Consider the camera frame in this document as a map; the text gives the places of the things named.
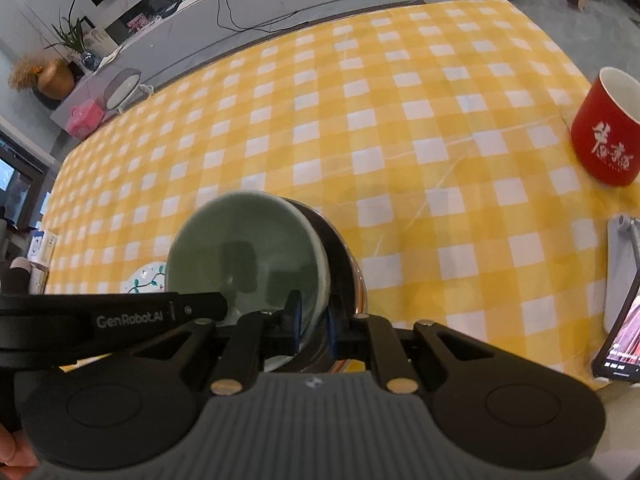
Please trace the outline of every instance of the brown pot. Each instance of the brown pot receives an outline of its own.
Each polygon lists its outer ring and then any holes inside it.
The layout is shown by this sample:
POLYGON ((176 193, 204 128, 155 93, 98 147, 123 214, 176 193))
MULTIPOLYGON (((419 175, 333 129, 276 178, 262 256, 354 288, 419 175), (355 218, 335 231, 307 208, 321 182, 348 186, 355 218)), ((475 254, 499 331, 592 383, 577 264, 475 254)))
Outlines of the brown pot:
POLYGON ((62 101, 75 85, 74 76, 63 59, 49 61, 38 74, 38 90, 52 99, 62 101))

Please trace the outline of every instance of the pink box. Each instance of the pink box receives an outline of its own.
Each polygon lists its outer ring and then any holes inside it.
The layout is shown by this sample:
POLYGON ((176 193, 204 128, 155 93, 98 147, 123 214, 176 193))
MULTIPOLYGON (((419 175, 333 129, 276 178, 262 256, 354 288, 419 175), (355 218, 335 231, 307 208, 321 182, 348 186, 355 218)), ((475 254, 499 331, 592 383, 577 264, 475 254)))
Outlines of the pink box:
POLYGON ((66 132, 76 139, 84 140, 95 131, 104 117, 104 110, 93 99, 71 108, 71 117, 66 122, 66 132))

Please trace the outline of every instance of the phone screen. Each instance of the phone screen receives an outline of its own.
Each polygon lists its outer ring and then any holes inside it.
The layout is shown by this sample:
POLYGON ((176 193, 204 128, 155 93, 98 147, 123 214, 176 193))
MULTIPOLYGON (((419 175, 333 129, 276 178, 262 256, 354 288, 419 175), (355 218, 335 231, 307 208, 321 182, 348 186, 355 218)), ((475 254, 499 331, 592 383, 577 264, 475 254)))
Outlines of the phone screen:
POLYGON ((593 361, 593 373, 610 379, 640 382, 640 296, 636 278, 618 319, 593 361))

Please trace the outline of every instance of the tablecloth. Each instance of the tablecloth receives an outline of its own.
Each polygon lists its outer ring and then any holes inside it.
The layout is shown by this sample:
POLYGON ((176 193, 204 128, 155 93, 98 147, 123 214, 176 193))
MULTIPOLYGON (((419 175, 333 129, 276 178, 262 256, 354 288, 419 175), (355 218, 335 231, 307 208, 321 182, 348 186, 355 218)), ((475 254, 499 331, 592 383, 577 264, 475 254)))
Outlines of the tablecloth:
POLYGON ((604 339, 606 221, 638 186, 577 163, 588 82, 510 3, 350 16, 168 86, 66 159, 44 226, 49 293, 119 292, 200 205, 263 189, 321 211, 370 312, 430 318, 589 380, 604 339))

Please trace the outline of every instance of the mug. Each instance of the mug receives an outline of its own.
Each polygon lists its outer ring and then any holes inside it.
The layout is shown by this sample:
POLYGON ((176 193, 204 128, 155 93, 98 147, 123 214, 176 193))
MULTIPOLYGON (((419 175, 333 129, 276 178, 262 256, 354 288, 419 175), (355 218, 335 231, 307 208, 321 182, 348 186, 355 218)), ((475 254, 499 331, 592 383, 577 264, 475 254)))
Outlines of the mug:
POLYGON ((597 180, 628 186, 640 172, 640 83, 606 66, 571 127, 578 160, 597 180))

